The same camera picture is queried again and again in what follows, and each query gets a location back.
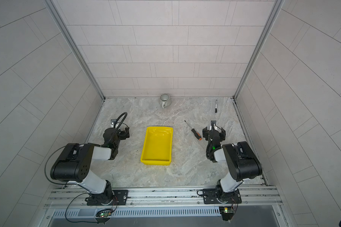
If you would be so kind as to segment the orange black handled screwdriver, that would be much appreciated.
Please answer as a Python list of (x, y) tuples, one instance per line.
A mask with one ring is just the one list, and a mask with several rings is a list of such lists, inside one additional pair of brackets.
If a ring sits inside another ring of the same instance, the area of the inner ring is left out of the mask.
[(200, 136), (200, 134), (185, 120), (184, 121), (186, 124), (187, 124), (187, 126), (188, 127), (190, 127), (191, 128), (191, 131), (192, 131), (192, 133), (194, 134), (194, 136), (200, 141), (200, 140), (202, 140), (202, 137)]

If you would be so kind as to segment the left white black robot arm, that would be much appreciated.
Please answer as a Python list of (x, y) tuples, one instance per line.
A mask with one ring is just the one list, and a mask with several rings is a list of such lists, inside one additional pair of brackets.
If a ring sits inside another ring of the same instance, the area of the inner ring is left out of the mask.
[(129, 127), (120, 129), (127, 112), (112, 120), (112, 127), (103, 133), (104, 143), (69, 143), (60, 148), (62, 151), (50, 169), (49, 182), (60, 181), (59, 185), (78, 185), (87, 190), (85, 199), (88, 206), (125, 205), (128, 190), (113, 190), (110, 181), (97, 176), (91, 170), (93, 160), (114, 160), (118, 154), (121, 140), (130, 137)]

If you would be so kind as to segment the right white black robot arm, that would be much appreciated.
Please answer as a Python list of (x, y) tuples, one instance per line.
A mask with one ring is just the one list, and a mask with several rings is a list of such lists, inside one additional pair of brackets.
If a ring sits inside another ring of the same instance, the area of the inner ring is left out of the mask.
[(226, 138), (226, 131), (211, 121), (210, 126), (202, 131), (208, 141), (206, 157), (219, 163), (226, 162), (228, 172), (218, 180), (214, 189), (203, 189), (205, 204), (239, 204), (242, 202), (238, 187), (247, 179), (262, 175), (262, 167), (255, 153), (245, 141), (221, 145)]

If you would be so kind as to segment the yellow plastic bin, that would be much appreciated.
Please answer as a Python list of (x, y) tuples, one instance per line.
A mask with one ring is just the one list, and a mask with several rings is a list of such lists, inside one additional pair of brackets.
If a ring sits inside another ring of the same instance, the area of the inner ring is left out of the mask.
[(147, 127), (141, 162), (145, 165), (169, 166), (171, 163), (173, 128)]

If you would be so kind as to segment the ribbed grey ceramic cup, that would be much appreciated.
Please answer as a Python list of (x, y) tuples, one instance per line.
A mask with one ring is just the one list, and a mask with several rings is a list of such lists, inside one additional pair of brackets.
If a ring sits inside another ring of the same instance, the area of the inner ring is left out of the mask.
[(162, 108), (167, 108), (171, 104), (171, 97), (169, 94), (162, 94), (159, 101)]

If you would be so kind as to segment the right circuit board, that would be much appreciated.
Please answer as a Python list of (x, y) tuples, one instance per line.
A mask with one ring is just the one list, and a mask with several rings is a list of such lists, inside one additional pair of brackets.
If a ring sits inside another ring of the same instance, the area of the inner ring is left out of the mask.
[(233, 207), (219, 207), (223, 221), (231, 221), (235, 215), (235, 209)]

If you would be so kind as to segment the left green circuit board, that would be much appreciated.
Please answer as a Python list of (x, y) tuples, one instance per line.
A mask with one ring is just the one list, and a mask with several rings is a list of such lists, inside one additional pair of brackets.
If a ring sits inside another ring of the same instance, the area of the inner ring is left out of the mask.
[(96, 218), (110, 218), (112, 213), (113, 213), (112, 209), (104, 209), (104, 210), (98, 211), (95, 217)]

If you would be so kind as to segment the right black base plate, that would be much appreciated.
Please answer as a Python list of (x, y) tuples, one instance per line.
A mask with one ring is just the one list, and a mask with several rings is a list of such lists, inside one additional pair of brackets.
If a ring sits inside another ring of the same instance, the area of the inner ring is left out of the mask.
[(241, 195), (237, 189), (234, 192), (225, 193), (221, 189), (203, 189), (202, 195), (204, 204), (240, 204)]

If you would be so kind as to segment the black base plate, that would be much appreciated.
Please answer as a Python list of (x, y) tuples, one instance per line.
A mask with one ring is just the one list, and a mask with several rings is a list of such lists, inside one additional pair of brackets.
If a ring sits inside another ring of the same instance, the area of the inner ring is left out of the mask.
[(203, 189), (202, 195), (204, 204), (240, 204), (241, 195), (237, 189), (234, 192), (225, 193), (221, 189)]
[(85, 199), (88, 206), (125, 205), (128, 190), (105, 190), (101, 194), (91, 194)]

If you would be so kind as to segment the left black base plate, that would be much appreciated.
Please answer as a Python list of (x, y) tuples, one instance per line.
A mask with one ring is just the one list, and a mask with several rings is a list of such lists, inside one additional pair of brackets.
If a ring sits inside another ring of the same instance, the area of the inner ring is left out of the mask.
[(101, 194), (91, 194), (85, 199), (88, 206), (125, 205), (128, 190), (105, 190)]

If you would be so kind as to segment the aluminium mounting rail frame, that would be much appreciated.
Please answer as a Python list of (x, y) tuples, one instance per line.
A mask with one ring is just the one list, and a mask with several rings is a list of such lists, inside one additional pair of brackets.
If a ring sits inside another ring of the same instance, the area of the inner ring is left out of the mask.
[[(84, 190), (52, 190), (38, 227), (287, 227), (289, 221), (274, 186), (238, 188), (240, 204), (204, 204), (203, 189), (213, 187), (117, 188), (128, 190), (125, 205), (88, 206)], [(219, 207), (233, 207), (231, 221), (223, 221)], [(98, 211), (112, 209), (110, 218), (96, 218)]]

